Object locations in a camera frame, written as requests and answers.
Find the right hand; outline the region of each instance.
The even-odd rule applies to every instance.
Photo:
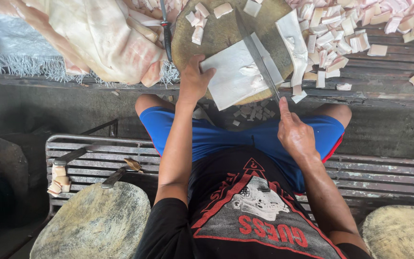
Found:
[[[277,138],[281,141],[284,149],[297,163],[313,158],[320,160],[312,127],[303,123],[296,113],[288,110],[285,97],[279,101],[279,109],[281,110],[281,122],[279,122]]]
[[[181,72],[180,93],[178,102],[196,104],[207,91],[207,85],[215,75],[216,69],[210,68],[201,74],[199,62],[205,59],[205,55],[194,55],[188,61],[188,65]]]

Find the forearm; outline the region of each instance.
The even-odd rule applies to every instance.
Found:
[[[298,159],[305,180],[306,195],[319,228],[329,235],[343,231],[359,235],[348,205],[325,171],[320,157]]]
[[[159,166],[159,183],[156,201],[164,192],[177,192],[175,197],[187,203],[188,179],[192,162],[192,116],[195,103],[177,103],[175,118],[167,138]]]

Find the round wooden cutting board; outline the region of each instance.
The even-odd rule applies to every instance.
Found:
[[[149,215],[150,201],[137,186],[93,184],[60,208],[36,239],[30,258],[132,258]]]
[[[244,23],[250,30],[250,33],[255,32],[257,34],[261,43],[271,54],[282,78],[287,78],[293,71],[293,65],[275,24],[277,20],[292,10],[284,0],[264,0],[256,18],[242,11],[247,0],[189,0],[177,17],[172,39],[172,58],[178,70],[182,71],[186,67],[192,55],[205,54],[206,58],[208,58],[242,40],[241,34],[237,29],[234,12],[225,14],[220,19],[216,19],[213,13],[214,8],[226,2],[230,3],[233,8],[238,8],[241,11]],[[191,42],[194,27],[191,27],[191,24],[185,18],[190,12],[196,11],[194,6],[198,3],[202,3],[210,12],[200,46]],[[208,90],[206,97],[212,98]],[[268,97],[271,97],[271,91],[267,89],[236,104],[250,103]]]
[[[360,230],[373,258],[414,259],[414,206],[378,208]]]

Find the blue shorts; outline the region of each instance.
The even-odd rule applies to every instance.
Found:
[[[140,115],[160,155],[164,153],[174,116],[175,111],[159,106],[148,108]],[[343,125],[326,115],[301,120],[313,128],[316,149],[325,162],[341,142],[345,131]],[[226,148],[254,144],[279,166],[293,191],[302,194],[305,192],[303,175],[277,138],[278,124],[278,119],[269,119],[257,127],[233,132],[213,126],[205,119],[193,119],[193,162]]]

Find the man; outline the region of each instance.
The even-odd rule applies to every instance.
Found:
[[[356,223],[322,157],[351,119],[322,105],[300,119],[279,103],[281,120],[229,132],[192,118],[215,69],[204,55],[181,73],[175,107],[141,95],[137,114],[162,155],[155,204],[135,258],[369,258]],[[318,227],[296,201],[306,191]]]

